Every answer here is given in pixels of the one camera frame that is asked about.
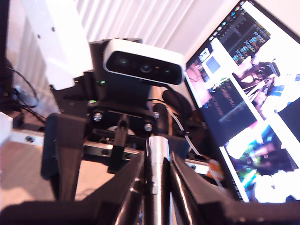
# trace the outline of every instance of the black bracket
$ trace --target black bracket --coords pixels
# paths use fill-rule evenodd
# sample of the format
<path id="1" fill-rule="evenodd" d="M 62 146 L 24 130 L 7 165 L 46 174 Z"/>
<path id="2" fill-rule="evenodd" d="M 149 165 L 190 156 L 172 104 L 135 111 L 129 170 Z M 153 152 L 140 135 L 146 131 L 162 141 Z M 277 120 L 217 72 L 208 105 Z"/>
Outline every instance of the black bracket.
<path id="1" fill-rule="evenodd" d="M 56 153 L 60 175 L 60 201 L 75 199 L 76 187 L 83 157 L 83 138 L 86 120 L 80 117 L 58 114 Z"/>
<path id="2" fill-rule="evenodd" d="M 117 171 L 120 170 L 120 164 L 124 153 L 128 127 L 129 127 L 129 121 L 127 116 L 126 115 L 121 116 L 114 137 L 111 161 L 107 169 L 108 173 L 115 174 Z"/>

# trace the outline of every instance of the monitor screen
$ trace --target monitor screen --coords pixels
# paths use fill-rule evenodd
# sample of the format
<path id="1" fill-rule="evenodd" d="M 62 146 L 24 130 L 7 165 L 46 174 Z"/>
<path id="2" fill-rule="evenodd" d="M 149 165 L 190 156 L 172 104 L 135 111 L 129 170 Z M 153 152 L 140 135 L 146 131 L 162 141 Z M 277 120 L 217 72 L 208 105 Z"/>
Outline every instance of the monitor screen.
<path id="1" fill-rule="evenodd" d="M 300 199 L 300 41 L 240 1 L 187 63 L 196 108 L 245 202 Z"/>

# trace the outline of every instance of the white cable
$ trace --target white cable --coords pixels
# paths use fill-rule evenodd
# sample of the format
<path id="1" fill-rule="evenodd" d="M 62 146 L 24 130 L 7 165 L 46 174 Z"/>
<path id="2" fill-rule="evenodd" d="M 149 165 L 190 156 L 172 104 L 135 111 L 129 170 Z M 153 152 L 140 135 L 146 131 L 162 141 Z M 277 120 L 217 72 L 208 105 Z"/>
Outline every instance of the white cable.
<path id="1" fill-rule="evenodd" d="M 170 115 L 173 117 L 173 119 L 176 121 L 176 123 L 178 124 L 179 128 L 181 131 L 183 131 L 183 126 L 180 123 L 180 121 L 178 120 L 178 118 L 174 115 L 174 113 L 169 109 L 168 105 L 166 103 L 164 103 L 166 109 L 168 110 L 168 112 L 170 113 Z M 189 137 L 187 135 L 184 136 L 189 144 L 189 146 L 193 149 L 193 151 L 197 154 L 197 155 L 201 155 L 198 150 L 196 149 L 196 147 L 193 145 L 193 143 L 191 142 L 191 140 L 189 139 Z"/>
<path id="2" fill-rule="evenodd" d="M 180 123 L 179 119 L 174 115 L 174 113 L 171 111 L 171 109 L 169 108 L 169 106 L 164 103 L 164 106 L 165 108 L 167 109 L 167 111 L 170 113 L 170 115 L 173 117 L 173 119 L 176 121 L 177 125 L 179 126 L 180 130 L 183 131 L 183 126 L 182 124 Z M 190 146 L 189 148 L 189 152 L 191 149 L 193 149 L 193 151 L 195 152 L 195 154 L 199 155 L 199 156 L 202 156 L 198 150 L 196 149 L 196 147 L 193 145 L 193 143 L 191 142 L 191 140 L 189 139 L 189 137 L 187 135 L 184 136 Z M 215 172 L 209 167 L 209 172 L 211 173 L 211 176 L 213 177 L 213 179 L 215 180 L 216 184 L 221 188 L 221 190 L 223 191 L 223 185 L 221 184 L 221 182 L 219 181 L 219 179 L 216 177 L 215 175 Z"/>

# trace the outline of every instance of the monitor bezel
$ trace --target monitor bezel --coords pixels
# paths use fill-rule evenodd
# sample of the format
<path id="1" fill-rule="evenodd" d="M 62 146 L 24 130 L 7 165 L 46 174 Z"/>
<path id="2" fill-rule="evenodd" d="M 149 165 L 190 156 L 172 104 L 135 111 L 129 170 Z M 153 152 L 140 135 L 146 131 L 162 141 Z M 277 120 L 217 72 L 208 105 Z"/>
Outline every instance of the monitor bezel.
<path id="1" fill-rule="evenodd" d="M 257 1 L 255 0 L 239 0 L 238 3 L 232 8 L 232 10 L 228 13 L 228 15 L 223 19 L 225 20 L 228 16 L 230 16 L 230 13 L 237 7 L 240 5 L 240 3 L 242 1 L 248 1 L 250 2 L 254 7 L 256 7 L 259 11 L 261 11 L 264 15 L 266 15 L 272 22 L 274 22 L 279 28 L 281 28 L 285 33 L 287 33 L 291 38 L 293 38 L 295 41 L 297 41 L 300 44 L 300 37 L 293 32 L 291 29 L 289 29 L 286 25 L 284 25 L 279 19 L 277 19 L 273 14 L 271 14 L 267 9 L 265 9 L 263 6 L 261 6 Z M 213 33 L 215 32 L 215 30 L 221 26 L 221 23 L 223 22 L 223 20 L 220 22 L 220 24 L 214 29 L 214 31 L 211 33 L 211 35 L 208 36 L 211 37 L 213 35 Z M 195 57 L 197 57 L 206 47 L 207 44 L 209 44 L 209 40 L 208 38 L 205 40 L 205 42 L 198 48 L 198 50 L 193 54 L 193 56 L 187 61 L 187 68 L 190 67 L 190 65 L 194 62 Z M 198 113 L 198 115 L 200 116 L 201 120 L 205 122 L 204 116 L 201 112 L 201 108 L 198 107 L 196 99 L 194 98 L 194 95 L 189 87 L 189 84 L 187 82 L 187 77 L 185 77 L 185 86 L 187 87 L 187 90 L 192 98 L 192 101 L 194 103 L 194 106 L 196 108 L 196 111 Z M 241 200 L 243 201 L 241 195 L 240 195 L 240 191 L 238 190 L 235 181 L 233 179 L 233 176 L 228 168 L 228 165 L 221 153 L 220 148 L 218 147 L 218 145 L 216 144 L 216 141 L 213 138 L 213 135 L 211 133 L 210 128 L 207 126 L 207 130 L 208 130 L 208 136 L 209 136 L 209 140 L 210 143 L 212 145 L 212 149 L 216 152 L 216 156 L 219 160 L 219 163 L 223 169 L 223 173 L 224 173 L 224 178 L 225 181 L 228 185 L 228 189 L 231 191 L 231 194 L 233 195 L 234 199 L 236 200 Z"/>
<path id="2" fill-rule="evenodd" d="M 0 79 L 6 68 L 6 47 L 8 36 L 9 0 L 1 0 L 0 4 Z"/>

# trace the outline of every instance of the silver cylinder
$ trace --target silver cylinder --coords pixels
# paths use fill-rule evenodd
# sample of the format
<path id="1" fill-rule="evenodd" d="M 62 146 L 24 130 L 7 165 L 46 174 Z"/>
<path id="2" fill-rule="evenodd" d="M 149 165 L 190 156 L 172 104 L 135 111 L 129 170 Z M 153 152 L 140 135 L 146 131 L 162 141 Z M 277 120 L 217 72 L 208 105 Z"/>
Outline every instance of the silver cylinder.
<path id="1" fill-rule="evenodd" d="M 143 204 L 144 225 L 169 225 L 170 222 L 170 154 L 165 137 L 147 140 L 147 191 Z"/>

